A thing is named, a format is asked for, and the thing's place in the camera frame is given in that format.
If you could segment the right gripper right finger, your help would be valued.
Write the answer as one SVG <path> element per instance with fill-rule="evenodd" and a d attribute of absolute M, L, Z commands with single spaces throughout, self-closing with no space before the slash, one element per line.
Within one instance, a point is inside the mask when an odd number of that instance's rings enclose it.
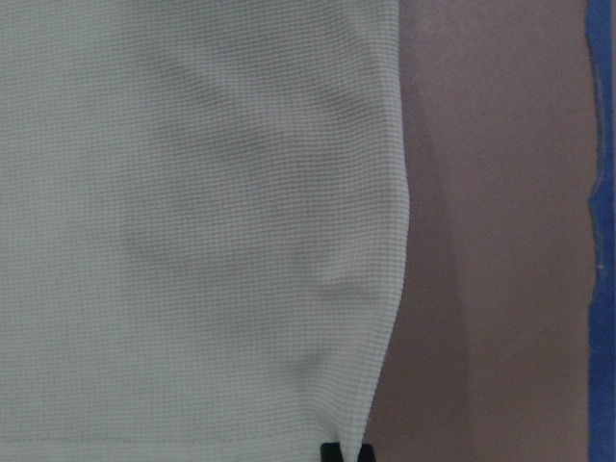
<path fill-rule="evenodd" d="M 370 444 L 363 444 L 358 452 L 357 462 L 374 462 L 374 449 Z"/>

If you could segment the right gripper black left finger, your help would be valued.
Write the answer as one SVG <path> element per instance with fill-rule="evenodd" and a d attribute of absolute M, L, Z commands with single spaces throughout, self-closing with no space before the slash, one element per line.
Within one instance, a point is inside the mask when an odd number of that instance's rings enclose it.
<path fill-rule="evenodd" d="M 344 462 L 339 442 L 323 443 L 320 446 L 321 462 Z"/>

